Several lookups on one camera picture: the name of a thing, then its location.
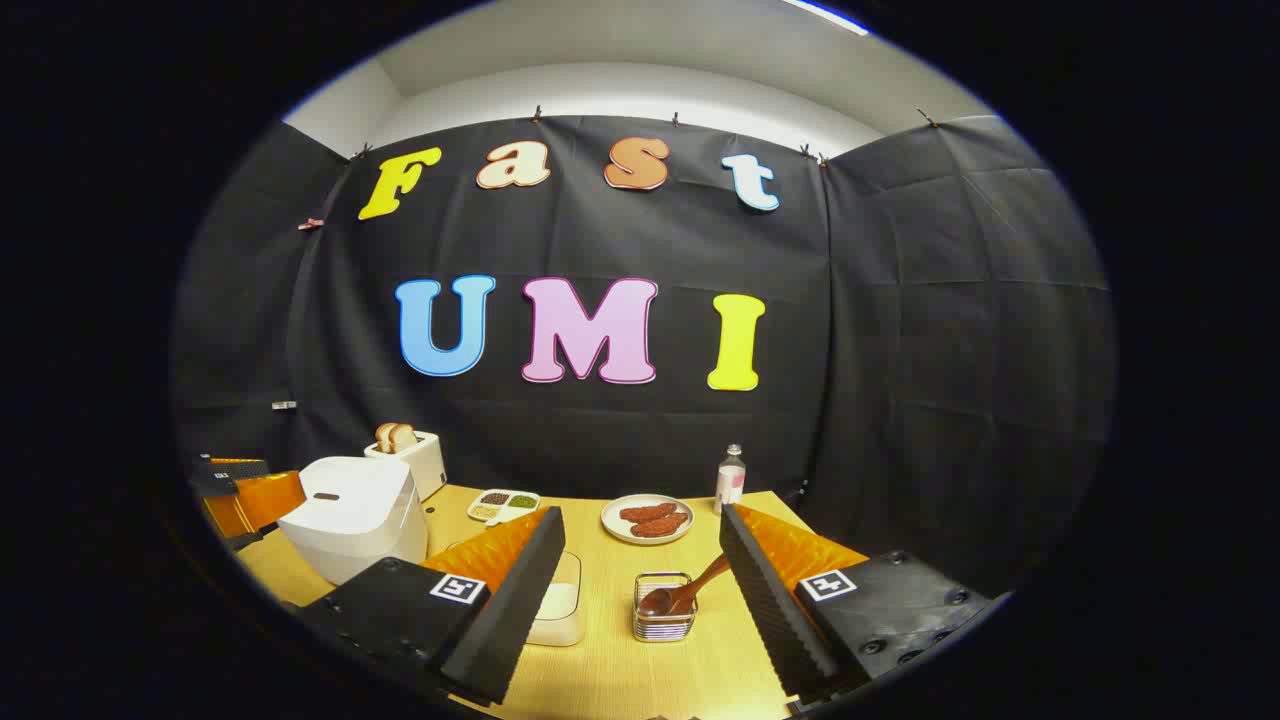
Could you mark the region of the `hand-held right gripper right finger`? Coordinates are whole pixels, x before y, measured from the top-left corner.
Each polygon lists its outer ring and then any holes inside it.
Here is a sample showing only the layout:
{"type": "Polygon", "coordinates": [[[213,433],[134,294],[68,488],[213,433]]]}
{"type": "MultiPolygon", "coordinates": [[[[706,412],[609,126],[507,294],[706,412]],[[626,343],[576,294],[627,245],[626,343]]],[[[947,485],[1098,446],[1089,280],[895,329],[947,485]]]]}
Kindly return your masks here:
{"type": "Polygon", "coordinates": [[[719,546],[785,693],[805,705],[902,674],[995,606],[914,553],[865,556],[744,505],[723,510],[719,546]]]}

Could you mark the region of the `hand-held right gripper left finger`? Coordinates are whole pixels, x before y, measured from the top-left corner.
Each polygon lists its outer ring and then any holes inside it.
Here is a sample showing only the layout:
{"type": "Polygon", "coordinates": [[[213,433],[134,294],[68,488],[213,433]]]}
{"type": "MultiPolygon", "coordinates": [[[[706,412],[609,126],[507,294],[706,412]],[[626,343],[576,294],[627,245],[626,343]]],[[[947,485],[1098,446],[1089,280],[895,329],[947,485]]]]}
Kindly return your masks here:
{"type": "Polygon", "coordinates": [[[563,550],[563,512],[543,507],[426,561],[381,559],[300,620],[399,684],[502,703],[563,550]]]}

